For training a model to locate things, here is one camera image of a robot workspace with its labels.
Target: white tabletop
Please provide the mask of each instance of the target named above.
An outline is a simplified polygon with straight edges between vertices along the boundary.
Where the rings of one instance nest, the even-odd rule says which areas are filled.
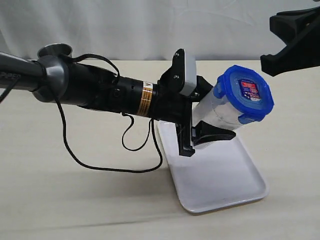
[[[149,82],[171,64],[115,63],[122,76]],[[234,64],[261,73],[258,61],[200,61],[197,73],[214,84]],[[269,196],[199,216],[180,206],[167,164],[146,174],[77,165],[64,148],[57,106],[14,90],[0,105],[0,239],[320,239],[319,68],[262,75],[275,107],[240,134],[269,183]],[[132,169],[158,163],[151,140],[139,152],[123,149],[127,117],[68,105],[64,110],[70,146],[82,161]],[[127,145],[139,146],[147,129],[148,119],[136,117]]]

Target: white backdrop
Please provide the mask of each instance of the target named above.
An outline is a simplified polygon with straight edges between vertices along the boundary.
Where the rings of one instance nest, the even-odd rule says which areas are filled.
[[[1,0],[0,51],[35,58],[51,43],[74,55],[171,59],[186,48],[198,60],[258,59],[284,44],[269,32],[277,12],[312,0]]]

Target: blue lid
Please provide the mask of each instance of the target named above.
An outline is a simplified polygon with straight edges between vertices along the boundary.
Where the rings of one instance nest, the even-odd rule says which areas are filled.
[[[255,71],[234,65],[221,75],[213,89],[217,98],[226,96],[243,115],[241,124],[260,122],[274,107],[274,100],[266,81]]]

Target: clear plastic container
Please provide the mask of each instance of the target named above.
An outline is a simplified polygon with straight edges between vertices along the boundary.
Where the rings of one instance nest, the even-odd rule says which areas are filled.
[[[192,111],[193,124],[235,130],[262,121],[274,107],[270,88],[255,71],[234,65],[221,75],[212,90]]]

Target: sticker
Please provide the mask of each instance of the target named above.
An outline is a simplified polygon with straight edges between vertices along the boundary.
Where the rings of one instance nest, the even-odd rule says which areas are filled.
[[[143,82],[141,101],[140,101],[139,109],[137,112],[138,116],[146,117],[148,115],[149,107],[152,99],[153,88],[154,88],[154,85],[152,83],[149,83],[146,81]]]
[[[253,81],[247,79],[240,79],[239,85],[242,96],[244,98],[254,102],[261,100],[257,84],[255,84]]]

